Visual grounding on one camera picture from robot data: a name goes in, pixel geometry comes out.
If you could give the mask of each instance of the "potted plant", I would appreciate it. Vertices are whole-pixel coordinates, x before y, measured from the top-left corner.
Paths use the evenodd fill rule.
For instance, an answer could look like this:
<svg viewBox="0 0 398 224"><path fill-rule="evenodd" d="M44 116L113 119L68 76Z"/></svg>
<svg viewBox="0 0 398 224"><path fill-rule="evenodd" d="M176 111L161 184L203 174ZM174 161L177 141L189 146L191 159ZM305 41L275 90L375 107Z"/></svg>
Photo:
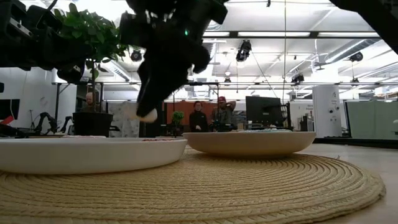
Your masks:
<svg viewBox="0 0 398 224"><path fill-rule="evenodd" d="M101 113L96 109L95 80L101 72L101 63L111 60L118 61L124 57L127 45L120 44L119 29L114 22L109 21L95 12L87 10L79 12L76 5L69 4L69 12L62 14L54 10L55 16L62 22L60 35L67 39L76 39L91 46L93 53L86 59L87 69L91 70L91 84L93 87L92 113L79 112L73 114L75 133L77 135L109 135L109 127L113 120L111 114Z"/></svg>
<svg viewBox="0 0 398 224"><path fill-rule="evenodd" d="M172 124L174 125L174 136L181 135L181 121L184 119L184 112L174 111L172 115Z"/></svg>

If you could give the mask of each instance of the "white bowl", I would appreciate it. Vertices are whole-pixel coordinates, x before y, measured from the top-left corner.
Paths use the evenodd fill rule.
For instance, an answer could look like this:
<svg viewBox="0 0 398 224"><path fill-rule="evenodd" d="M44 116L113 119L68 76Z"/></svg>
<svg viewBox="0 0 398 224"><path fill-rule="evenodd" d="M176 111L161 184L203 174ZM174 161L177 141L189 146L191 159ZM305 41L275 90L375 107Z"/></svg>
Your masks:
<svg viewBox="0 0 398 224"><path fill-rule="evenodd" d="M193 149L224 156L285 156L311 145L313 132L184 133Z"/></svg>
<svg viewBox="0 0 398 224"><path fill-rule="evenodd" d="M0 170L24 174L90 174L146 169L178 161L187 145L184 139L143 140L0 140Z"/></svg>

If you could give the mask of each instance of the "woven placemat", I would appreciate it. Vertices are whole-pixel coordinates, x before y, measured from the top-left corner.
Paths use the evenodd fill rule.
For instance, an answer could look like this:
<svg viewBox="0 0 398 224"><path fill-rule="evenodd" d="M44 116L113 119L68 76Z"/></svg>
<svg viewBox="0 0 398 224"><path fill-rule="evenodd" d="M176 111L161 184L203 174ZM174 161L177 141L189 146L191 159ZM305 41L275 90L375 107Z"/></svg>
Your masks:
<svg viewBox="0 0 398 224"><path fill-rule="evenodd" d="M132 172L0 173L0 223L311 223L385 192L378 175L336 159L223 159L188 149L179 162Z"/></svg>

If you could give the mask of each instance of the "green plant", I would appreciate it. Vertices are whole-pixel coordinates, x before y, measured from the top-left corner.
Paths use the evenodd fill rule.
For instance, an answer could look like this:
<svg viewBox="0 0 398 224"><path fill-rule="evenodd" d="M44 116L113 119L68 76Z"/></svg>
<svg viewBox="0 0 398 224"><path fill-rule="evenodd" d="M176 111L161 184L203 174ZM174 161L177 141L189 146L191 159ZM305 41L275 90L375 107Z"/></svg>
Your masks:
<svg viewBox="0 0 398 224"><path fill-rule="evenodd" d="M182 119L184 119L184 112L174 111L172 115L172 122L175 125L180 125Z"/></svg>
<svg viewBox="0 0 398 224"><path fill-rule="evenodd" d="M113 21L95 12L90 13L87 10L79 12L73 3L69 4L69 12L66 14L62 14L58 9L54 10L54 14L63 23L60 31L62 37L81 40L93 49L86 66L92 69L94 79L98 77L99 71L107 72L101 68L100 62L118 61L119 56L126 56L125 51L128 50L128 46L120 44L119 28Z"/></svg>

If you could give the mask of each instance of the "orange wall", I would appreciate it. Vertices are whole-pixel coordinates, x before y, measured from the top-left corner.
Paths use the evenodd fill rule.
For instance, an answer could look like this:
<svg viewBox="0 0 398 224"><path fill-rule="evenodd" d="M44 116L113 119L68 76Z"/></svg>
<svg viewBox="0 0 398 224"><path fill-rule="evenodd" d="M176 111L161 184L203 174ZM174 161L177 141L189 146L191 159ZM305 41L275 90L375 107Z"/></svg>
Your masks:
<svg viewBox="0 0 398 224"><path fill-rule="evenodd" d="M175 110L176 111L182 111L184 113L184 119L182 119L182 125L189 125L189 115L193 112L193 104L195 102L186 102L186 101L180 101L175 103ZM210 124L211 122L211 112L213 111L213 108L217 106L215 103L207 103L207 102L202 102L203 109L202 112L206 114L207 116L207 123ZM170 124L172 122L172 116L173 116L173 103L167 103L167 124Z"/></svg>

